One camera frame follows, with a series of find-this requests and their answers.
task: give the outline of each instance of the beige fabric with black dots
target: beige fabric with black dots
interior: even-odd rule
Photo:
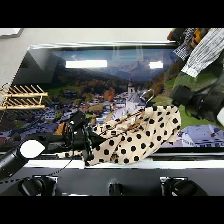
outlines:
[[[180,113],[175,106],[153,106],[98,125],[94,132],[107,140],[93,149],[94,159],[86,165],[143,160],[164,142],[175,142],[180,125]]]

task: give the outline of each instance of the white plastic part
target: white plastic part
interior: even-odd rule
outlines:
[[[37,140],[28,140],[20,147],[20,153],[27,159],[35,158],[43,152],[45,147]]]
[[[220,122],[220,124],[224,127],[224,107],[219,111],[217,119]]]

